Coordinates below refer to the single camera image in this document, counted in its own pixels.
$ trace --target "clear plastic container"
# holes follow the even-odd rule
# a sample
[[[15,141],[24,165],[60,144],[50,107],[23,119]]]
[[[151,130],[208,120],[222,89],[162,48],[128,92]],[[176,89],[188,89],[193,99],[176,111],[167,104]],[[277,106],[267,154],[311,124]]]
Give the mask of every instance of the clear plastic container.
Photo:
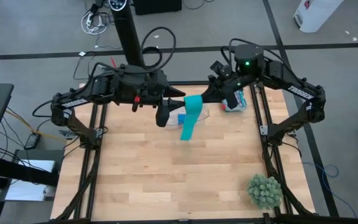
[[[183,118],[185,117],[185,114],[186,114],[186,108],[184,106],[174,111],[171,111],[165,129],[167,129],[168,131],[182,129],[183,128],[182,122],[183,122]],[[201,114],[199,115],[195,125],[203,124],[205,119],[207,119],[208,117],[209,117],[209,110],[208,107],[204,104],[202,105]]]

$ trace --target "blue tape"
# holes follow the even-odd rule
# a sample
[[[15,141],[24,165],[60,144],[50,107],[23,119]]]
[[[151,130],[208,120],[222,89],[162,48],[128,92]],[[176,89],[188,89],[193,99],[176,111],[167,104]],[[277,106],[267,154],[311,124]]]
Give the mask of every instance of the blue tape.
[[[201,95],[186,96],[184,102],[186,103],[186,118],[184,118],[180,140],[188,141],[191,139],[194,126],[202,111],[202,97]]]

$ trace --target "wooden table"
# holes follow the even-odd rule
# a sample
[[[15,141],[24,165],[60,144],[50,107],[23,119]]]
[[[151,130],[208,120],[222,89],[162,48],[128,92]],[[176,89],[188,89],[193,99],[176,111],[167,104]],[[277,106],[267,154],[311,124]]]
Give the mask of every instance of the wooden table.
[[[178,89],[195,95],[206,86]],[[248,104],[244,112],[225,113],[220,104],[208,104],[210,115],[195,127],[190,141],[179,140],[181,129],[157,127],[156,110],[150,106],[132,113],[131,105],[110,103],[92,220],[258,218],[264,212],[274,216],[273,210],[252,205],[245,192],[248,180],[255,174],[266,175],[266,169],[249,87],[244,94]],[[286,119],[282,91],[267,88],[266,94],[273,122]],[[91,111],[91,105],[75,109],[84,124],[89,123]],[[284,142],[296,145],[288,136]],[[68,147],[67,152],[76,146]],[[77,149],[62,164],[52,218],[62,213],[78,189],[83,153]],[[288,187],[313,212],[297,150],[283,145],[280,153]],[[83,202],[82,216],[87,195]]]

